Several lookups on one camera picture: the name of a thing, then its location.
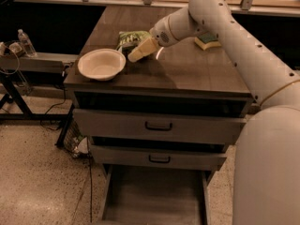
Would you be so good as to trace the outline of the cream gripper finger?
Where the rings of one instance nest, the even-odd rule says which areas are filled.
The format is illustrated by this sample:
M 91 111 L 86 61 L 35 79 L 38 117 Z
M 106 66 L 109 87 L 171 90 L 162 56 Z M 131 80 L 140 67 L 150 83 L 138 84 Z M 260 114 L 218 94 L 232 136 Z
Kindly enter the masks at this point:
M 153 37 L 143 40 L 131 53 L 127 56 L 128 60 L 135 63 L 142 58 L 156 52 L 159 49 L 158 41 Z

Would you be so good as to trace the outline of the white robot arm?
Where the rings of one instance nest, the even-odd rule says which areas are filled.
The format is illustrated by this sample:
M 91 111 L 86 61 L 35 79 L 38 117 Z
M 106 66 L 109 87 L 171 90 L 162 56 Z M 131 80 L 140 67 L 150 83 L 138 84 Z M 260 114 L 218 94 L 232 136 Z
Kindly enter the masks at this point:
M 224 0 L 189 0 L 128 58 L 136 62 L 202 32 L 217 37 L 261 108 L 237 140 L 232 225 L 300 225 L 300 76 L 240 25 Z

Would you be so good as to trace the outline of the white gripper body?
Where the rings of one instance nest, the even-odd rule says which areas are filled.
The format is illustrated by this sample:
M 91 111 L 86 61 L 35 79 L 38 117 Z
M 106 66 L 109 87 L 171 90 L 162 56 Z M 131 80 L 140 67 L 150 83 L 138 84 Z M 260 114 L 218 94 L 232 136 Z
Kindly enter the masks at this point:
M 160 47 L 170 47 L 177 42 L 172 34 L 168 17 L 159 20 L 150 29 L 150 34 L 157 41 Z

